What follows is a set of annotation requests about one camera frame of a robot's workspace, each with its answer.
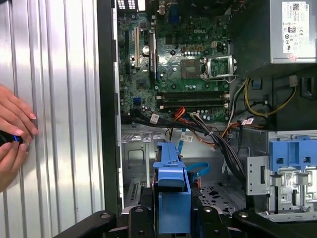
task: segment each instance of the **power supply label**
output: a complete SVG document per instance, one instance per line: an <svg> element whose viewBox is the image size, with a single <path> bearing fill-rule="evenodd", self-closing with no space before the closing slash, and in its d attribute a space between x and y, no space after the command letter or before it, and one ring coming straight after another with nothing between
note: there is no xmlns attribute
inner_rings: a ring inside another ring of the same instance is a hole
<svg viewBox="0 0 317 238"><path fill-rule="evenodd" d="M282 2L283 53L305 51L309 44L309 5L305 1Z"/></svg>

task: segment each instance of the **motherboard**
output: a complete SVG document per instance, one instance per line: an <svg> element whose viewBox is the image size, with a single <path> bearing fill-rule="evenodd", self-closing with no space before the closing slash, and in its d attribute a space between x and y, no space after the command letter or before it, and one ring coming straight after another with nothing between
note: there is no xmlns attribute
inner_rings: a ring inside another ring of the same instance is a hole
<svg viewBox="0 0 317 238"><path fill-rule="evenodd" d="M140 109L173 119L185 107L206 122L228 121L230 55L228 16L180 16L178 4L156 15L118 18L121 112Z"/></svg>

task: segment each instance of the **ribbed metal surface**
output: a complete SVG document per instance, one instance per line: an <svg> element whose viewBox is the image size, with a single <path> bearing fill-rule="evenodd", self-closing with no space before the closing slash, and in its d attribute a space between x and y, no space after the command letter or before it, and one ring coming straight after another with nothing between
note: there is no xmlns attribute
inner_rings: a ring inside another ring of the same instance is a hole
<svg viewBox="0 0 317 238"><path fill-rule="evenodd" d="M0 83L40 134L0 194L0 238L51 238L104 208L96 0L0 5Z"/></svg>

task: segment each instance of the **yellow wire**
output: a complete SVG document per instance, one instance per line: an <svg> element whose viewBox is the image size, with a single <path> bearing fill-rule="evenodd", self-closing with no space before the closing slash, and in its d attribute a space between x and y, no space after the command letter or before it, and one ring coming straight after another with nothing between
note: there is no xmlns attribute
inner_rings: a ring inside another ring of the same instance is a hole
<svg viewBox="0 0 317 238"><path fill-rule="evenodd" d="M270 116L270 115L273 115L273 114L277 113L279 110L282 110L293 99L293 97L296 94L296 87L295 87L295 90L294 90L294 93L292 94L292 96L285 103L283 103L281 106L279 106L277 109L275 109L273 112L270 112L270 113L267 113L267 114L258 113L256 111L254 111L250 107L250 104L249 104L249 98L248 98L249 84L250 84L250 79L248 79L248 81L246 83L246 86L244 88L244 97L245 97L245 101L246 101L246 106L247 106L248 110L250 110L250 112L252 112L254 115L257 115L257 116L260 116L260 117L267 117L267 116Z"/></svg>

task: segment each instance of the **green circuit board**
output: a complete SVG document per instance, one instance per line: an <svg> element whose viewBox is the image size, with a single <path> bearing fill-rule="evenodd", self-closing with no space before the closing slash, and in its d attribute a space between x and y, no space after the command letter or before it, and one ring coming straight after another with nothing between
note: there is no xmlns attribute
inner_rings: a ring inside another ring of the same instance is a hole
<svg viewBox="0 0 317 238"><path fill-rule="evenodd" d="M206 121L226 122L227 105L217 104L219 99L228 95L229 85L226 81L201 79L199 61L203 57L229 54L227 26L227 17L189 17L171 24L166 14L155 20L155 26L145 13L119 17L122 113L129 114L132 108L140 108L146 116L155 113L172 119L173 113L185 106L188 112L201 113ZM155 73L151 70L153 65L149 56L149 33L153 32L157 53ZM213 60L212 67L216 75L228 73L227 60ZM194 103L200 96L203 97L199 102L202 106ZM162 97L169 97L168 104L160 104Z"/></svg>

